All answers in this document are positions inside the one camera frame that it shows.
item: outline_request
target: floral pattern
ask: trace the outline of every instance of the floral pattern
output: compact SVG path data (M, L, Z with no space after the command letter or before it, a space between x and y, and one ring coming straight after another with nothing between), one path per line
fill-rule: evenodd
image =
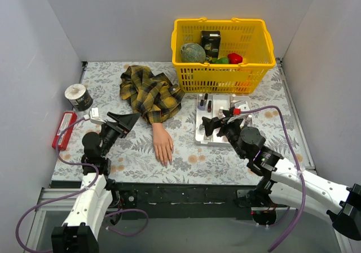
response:
M119 96L120 75L131 64L149 66L154 74L165 73L172 83L178 83L177 74L170 62L92 62L89 63L82 83L94 99L92 107L98 107L100 116L107 119L107 112L131 113L131 107ZM304 156L291 117L285 91L278 69L268 71L255 92L249 94L251 108L266 105L280 107L288 134L299 161ZM78 112L78 116L89 111ZM164 168L156 160L153 149L152 129L139 119L124 139L118 139L108 153L112 161L110 178L118 182L164 182L190 184L256 185L260 177L246 167L231 147L199 146L195 144L196 94L186 93L182 109L164 122L164 127L174 140L173 163ZM266 145L293 161L277 111L262 111L253 115L253 124L266 137ZM72 133L67 150L61 157L80 162L83 155L82 137L86 132L100 132L100 126L91 122L78 124ZM81 167L56 162L53 180L79 181Z

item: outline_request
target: yellow plaid shirt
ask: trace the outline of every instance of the yellow plaid shirt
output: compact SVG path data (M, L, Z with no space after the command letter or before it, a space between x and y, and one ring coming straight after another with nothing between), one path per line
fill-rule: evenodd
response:
M150 124L164 122L182 108L184 92L164 73L154 76L148 67L129 66L120 78L120 97Z

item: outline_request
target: mannequin hand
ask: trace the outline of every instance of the mannequin hand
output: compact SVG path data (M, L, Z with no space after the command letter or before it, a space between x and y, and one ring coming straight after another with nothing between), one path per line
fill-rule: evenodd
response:
M169 133L164 129L162 123L153 123L153 144L157 160L164 167L171 165L171 154L173 153L173 140Z

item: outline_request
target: melon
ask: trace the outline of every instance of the melon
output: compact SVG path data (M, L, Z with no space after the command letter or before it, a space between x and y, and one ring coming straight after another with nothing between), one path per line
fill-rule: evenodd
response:
M205 50L197 43L186 43L180 47L183 63L204 63Z

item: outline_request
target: red case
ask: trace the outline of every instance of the red case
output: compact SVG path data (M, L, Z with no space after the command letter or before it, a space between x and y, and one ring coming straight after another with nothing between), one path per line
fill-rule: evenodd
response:
M73 124L77 120L77 115L73 111L65 111L63 114L63 118L61 119L60 125L58 127L58 130L56 131L56 135L54 137L54 140L52 142L52 148L56 148L56 143L59 140L60 133L67 128L69 125ZM59 143L59 150L65 150L68 146L70 136L72 135L73 128L69 128L61 137L60 143Z

